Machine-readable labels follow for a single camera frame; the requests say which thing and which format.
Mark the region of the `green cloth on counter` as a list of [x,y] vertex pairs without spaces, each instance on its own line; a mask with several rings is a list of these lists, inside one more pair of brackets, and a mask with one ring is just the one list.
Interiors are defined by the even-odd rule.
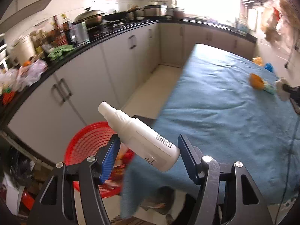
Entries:
[[56,59],[59,59],[60,57],[63,56],[64,53],[70,52],[74,50],[73,45],[61,45],[56,48],[54,48],[48,55],[47,57],[49,58],[50,61],[54,61]]

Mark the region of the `green cartoon tissue pack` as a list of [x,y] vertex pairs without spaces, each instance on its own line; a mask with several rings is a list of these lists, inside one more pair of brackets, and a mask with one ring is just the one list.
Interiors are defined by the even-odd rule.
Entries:
[[263,90],[272,95],[276,94],[276,89],[270,84],[264,84]]

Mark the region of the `white spray bottle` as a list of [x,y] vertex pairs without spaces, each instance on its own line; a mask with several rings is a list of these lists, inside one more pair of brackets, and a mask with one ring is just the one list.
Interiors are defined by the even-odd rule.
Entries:
[[174,166],[180,150],[162,135],[107,102],[102,102],[98,111],[118,134],[120,141],[147,163],[162,172]]

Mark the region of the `blue plastic bag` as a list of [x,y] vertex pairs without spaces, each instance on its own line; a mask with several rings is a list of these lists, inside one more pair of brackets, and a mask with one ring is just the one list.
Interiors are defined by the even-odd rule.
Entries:
[[274,72],[274,68],[272,66],[272,64],[270,62],[267,62],[265,65],[264,65],[264,68],[270,72]]

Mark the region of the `orange square plastic cup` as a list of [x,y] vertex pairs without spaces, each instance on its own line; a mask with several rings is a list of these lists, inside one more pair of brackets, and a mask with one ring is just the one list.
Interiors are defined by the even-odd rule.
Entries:
[[250,82],[250,85],[257,90],[264,89],[264,81],[262,80],[262,78],[260,76],[258,76],[256,74],[250,74],[249,82]]

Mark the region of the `white ceramic crock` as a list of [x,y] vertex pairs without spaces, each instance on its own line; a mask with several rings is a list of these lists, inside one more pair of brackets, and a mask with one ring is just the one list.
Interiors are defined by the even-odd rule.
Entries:
[[23,66],[30,58],[36,56],[36,50],[31,40],[31,36],[19,37],[11,50],[12,59]]

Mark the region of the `white crumpled bag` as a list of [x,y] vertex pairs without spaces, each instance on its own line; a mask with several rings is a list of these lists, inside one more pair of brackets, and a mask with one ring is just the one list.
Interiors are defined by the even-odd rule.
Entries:
[[287,84],[289,86],[288,81],[285,78],[279,78],[274,82],[278,97],[280,98],[280,100],[286,102],[289,100],[290,94],[283,89],[284,84]]

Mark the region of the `dark sauce bottle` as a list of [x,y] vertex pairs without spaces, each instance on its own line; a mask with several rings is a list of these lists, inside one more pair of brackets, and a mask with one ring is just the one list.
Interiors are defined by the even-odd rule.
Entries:
[[63,26],[63,30],[64,33],[66,35],[67,41],[69,45],[73,45],[73,31],[72,31],[72,22],[71,20],[66,16],[66,14],[62,14],[61,15],[63,21],[62,21],[62,26]]

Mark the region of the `white lower kitchen cabinets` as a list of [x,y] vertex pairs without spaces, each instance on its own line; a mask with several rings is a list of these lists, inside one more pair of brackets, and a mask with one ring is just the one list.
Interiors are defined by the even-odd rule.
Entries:
[[73,136],[102,120],[98,105],[121,108],[157,65],[182,67],[195,44],[251,59],[254,43],[205,27],[155,23],[131,30],[70,60],[24,101],[6,128],[17,147],[47,164],[62,161]]

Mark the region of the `red plastic basket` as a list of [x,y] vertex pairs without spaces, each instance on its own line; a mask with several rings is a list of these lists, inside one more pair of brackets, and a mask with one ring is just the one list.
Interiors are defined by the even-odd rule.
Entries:
[[[95,156],[101,147],[107,145],[114,133],[106,121],[87,125],[70,141],[64,155],[64,163],[74,165],[89,156]],[[102,198],[110,198],[121,193],[125,169],[134,158],[134,155],[132,150],[121,144],[112,174],[103,185],[99,186]]]

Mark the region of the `hanging plastic bags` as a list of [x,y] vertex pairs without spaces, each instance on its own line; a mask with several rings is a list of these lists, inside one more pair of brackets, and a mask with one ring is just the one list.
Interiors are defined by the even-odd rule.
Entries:
[[293,49],[299,38],[299,18],[287,0],[270,0],[264,4],[260,29],[271,45]]

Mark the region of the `lidded steel wok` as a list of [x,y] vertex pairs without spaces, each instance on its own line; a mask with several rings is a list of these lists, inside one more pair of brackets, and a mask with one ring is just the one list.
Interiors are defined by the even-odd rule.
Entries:
[[102,22],[102,17],[105,13],[101,10],[92,10],[91,7],[85,9],[85,12],[79,14],[74,21],[73,25],[85,23],[86,27],[89,29],[91,27],[99,26]]

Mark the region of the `black frying pan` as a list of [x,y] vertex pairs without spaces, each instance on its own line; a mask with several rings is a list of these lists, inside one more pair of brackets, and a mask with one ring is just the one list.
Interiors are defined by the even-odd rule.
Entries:
[[105,14],[102,16],[103,20],[106,21],[117,21],[117,20],[123,20],[127,17],[127,14],[134,12],[136,10],[138,10],[138,6],[134,6],[129,10],[126,11],[120,11],[120,12],[115,12],[115,13],[111,13],[111,14]]

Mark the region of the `black countertop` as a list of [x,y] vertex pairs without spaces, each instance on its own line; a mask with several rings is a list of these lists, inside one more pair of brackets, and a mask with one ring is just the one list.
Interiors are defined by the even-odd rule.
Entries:
[[134,29],[138,29],[140,27],[149,26],[155,23],[175,23],[175,24],[187,24],[191,26],[199,26],[205,27],[208,29],[215,29],[221,32],[228,33],[230,35],[237,36],[239,38],[245,39],[251,43],[257,43],[257,37],[254,36],[253,32],[248,32],[247,34],[243,34],[240,31],[237,31],[234,27],[226,26],[223,24],[206,22],[203,20],[197,19],[182,19],[182,20],[173,20],[173,19],[160,19],[160,20],[150,20],[143,22],[135,22],[130,25],[126,25],[118,30],[110,31],[108,33],[103,34],[96,40],[83,45],[81,47],[77,47],[74,50],[68,52],[65,56],[60,59],[55,60],[46,71],[41,74],[40,80],[32,84],[31,86],[27,86],[23,91],[16,93],[13,99],[8,103],[5,107],[1,107],[1,129],[6,128],[14,114],[20,108],[20,106],[24,103],[24,101],[33,93],[33,91],[38,88],[47,78],[53,75],[60,67],[67,64],[70,60],[74,59],[78,55],[84,53],[90,48],[101,44],[109,39],[112,39],[116,36],[122,35],[126,32],[129,32]]

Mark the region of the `blue towel table cover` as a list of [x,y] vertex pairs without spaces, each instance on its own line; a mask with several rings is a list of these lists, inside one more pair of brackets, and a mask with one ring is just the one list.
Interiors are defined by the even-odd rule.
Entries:
[[184,134],[217,162],[241,161],[269,205],[299,188],[299,116],[290,102],[254,89],[274,73],[233,53],[195,45],[152,128],[176,144]]

